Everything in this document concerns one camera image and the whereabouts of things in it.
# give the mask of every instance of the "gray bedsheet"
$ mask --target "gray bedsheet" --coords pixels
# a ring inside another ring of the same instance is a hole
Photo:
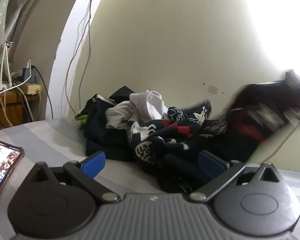
[[[85,138],[76,128],[73,117],[33,122],[0,131],[0,140],[23,147],[25,157],[11,175],[0,197],[0,240],[15,235],[7,217],[7,206],[34,163],[62,166],[69,160],[85,159]],[[300,201],[300,173],[280,171]],[[161,193],[155,179],[134,163],[107,160],[95,178],[109,189],[124,196],[128,192]],[[300,239],[300,221],[294,232]]]

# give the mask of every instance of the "power strip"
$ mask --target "power strip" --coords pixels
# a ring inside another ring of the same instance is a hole
[[[25,83],[20,88],[26,95],[35,95],[42,92],[42,85],[37,83]]]

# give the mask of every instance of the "smartphone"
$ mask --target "smartphone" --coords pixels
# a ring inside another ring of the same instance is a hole
[[[0,194],[23,156],[22,148],[0,141]]]

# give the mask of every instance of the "gray cable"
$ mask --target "gray cable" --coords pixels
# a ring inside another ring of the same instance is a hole
[[[28,99],[27,99],[27,96],[25,95],[25,93],[22,91],[22,89],[20,89],[19,87],[16,87],[20,92],[21,94],[23,95],[24,99],[25,99],[25,103],[28,107],[28,110],[29,110],[29,114],[30,114],[30,117],[31,117],[31,121],[34,122],[34,117],[33,117],[33,114],[32,114],[32,111],[31,111],[31,108],[30,108],[30,105],[29,105],[29,102],[28,102]]]
[[[91,33],[90,33],[91,2],[90,2],[90,6],[89,6],[89,12],[90,12],[90,16],[89,16],[89,20],[88,20],[89,55],[88,55],[86,66],[84,68],[84,71],[83,71],[83,74],[82,74],[82,77],[81,77],[81,80],[80,80],[80,85],[79,85],[79,110],[81,109],[81,85],[82,85],[84,74],[85,74],[85,72],[87,70],[88,63],[89,63],[90,56],[91,56]]]
[[[6,109],[5,109],[5,93],[4,93],[4,104],[2,102],[2,99],[1,99],[1,96],[0,96],[0,104],[2,106],[2,111],[3,111],[3,114],[5,116],[5,119],[6,121],[8,122],[9,126],[10,127],[13,127],[13,124],[10,122],[10,120],[8,119],[8,117],[6,116]]]
[[[25,111],[25,113],[26,113],[26,115],[27,115],[27,118],[30,120],[30,122],[32,122],[32,121],[31,121],[30,114],[29,114],[29,110],[27,109],[27,107],[26,107],[25,103],[23,102],[22,98],[20,98],[19,93],[16,92],[16,89],[14,89],[13,91],[15,92],[16,97],[18,98],[18,100],[22,103],[23,109],[24,109],[24,111]]]
[[[37,108],[37,121],[40,121],[40,107],[41,107],[41,92],[38,93],[39,94],[39,106]]]
[[[73,107],[72,107],[72,105],[71,105],[71,103],[70,103],[70,99],[69,99],[68,91],[67,91],[67,86],[68,86],[68,76],[69,76],[69,71],[70,71],[71,64],[72,64],[72,62],[73,62],[75,56],[76,56],[77,53],[78,53],[79,47],[80,47],[80,45],[81,45],[81,42],[83,41],[84,34],[85,34],[85,32],[86,32],[87,26],[89,25],[89,27],[90,27],[90,20],[91,20],[91,14],[90,14],[90,17],[89,17],[89,20],[88,20],[87,24],[86,24],[85,27],[84,27],[84,31],[83,31],[82,37],[81,37],[80,42],[79,42],[79,44],[78,44],[78,46],[77,46],[77,48],[76,48],[76,50],[75,50],[75,53],[74,53],[74,55],[73,55],[73,57],[72,57],[72,59],[71,59],[71,61],[70,61],[70,63],[69,63],[69,66],[68,66],[68,69],[67,69],[67,73],[66,73],[66,75],[65,75],[65,88],[64,88],[64,90],[65,90],[65,97],[66,97],[66,99],[67,99],[67,102],[68,102],[68,105],[69,105],[70,109],[72,110],[72,112],[74,112],[74,114],[76,114],[76,112],[74,111],[74,109],[73,109]]]
[[[270,158],[275,156],[277,152],[283,147],[283,145],[286,143],[286,141],[292,136],[292,134],[297,130],[298,126],[300,126],[300,123],[297,124],[297,126],[289,133],[289,135],[283,140],[283,142],[278,146],[278,148],[271,154],[268,158],[266,158],[263,162],[267,162]]]

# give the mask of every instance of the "wooden shelf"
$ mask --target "wooden shelf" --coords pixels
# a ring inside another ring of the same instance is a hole
[[[39,100],[39,95],[26,95],[27,99],[29,101],[30,106],[32,105],[31,102]],[[1,100],[4,103],[4,93],[0,94]],[[6,115],[10,122],[13,125],[19,125],[23,124],[26,121],[25,118],[25,112],[23,109],[23,104],[25,99],[23,95],[20,92],[15,91],[7,91],[5,93],[5,102],[6,102]],[[0,103],[0,121],[3,123],[3,125],[7,128],[9,127],[9,124],[4,116],[4,112]]]

